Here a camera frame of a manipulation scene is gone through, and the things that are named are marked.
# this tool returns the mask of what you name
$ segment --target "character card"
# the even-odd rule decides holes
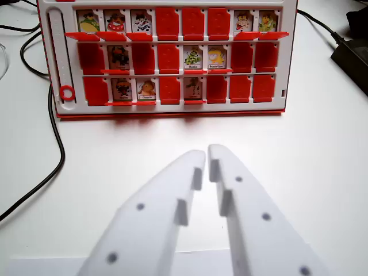
[[[273,10],[259,11],[259,32],[276,32],[277,31],[278,16]]]
[[[98,16],[92,10],[77,10],[78,30],[83,33],[99,32]]]
[[[184,78],[184,99],[202,99],[202,82],[199,78]]]
[[[208,45],[208,68],[226,68],[227,51],[220,45]]]
[[[203,51],[196,45],[184,45],[184,68],[202,69]]]
[[[252,32],[253,15],[249,10],[234,11],[234,36],[240,32]]]
[[[132,86],[127,79],[111,79],[114,101],[131,101]]]
[[[129,69],[128,51],[122,45],[108,46],[110,69]]]
[[[132,32],[152,34],[152,17],[146,10],[131,10]]]
[[[120,10],[104,10],[105,28],[107,32],[126,33],[125,15]]]
[[[137,78],[137,100],[138,101],[155,101],[156,87],[150,78]]]

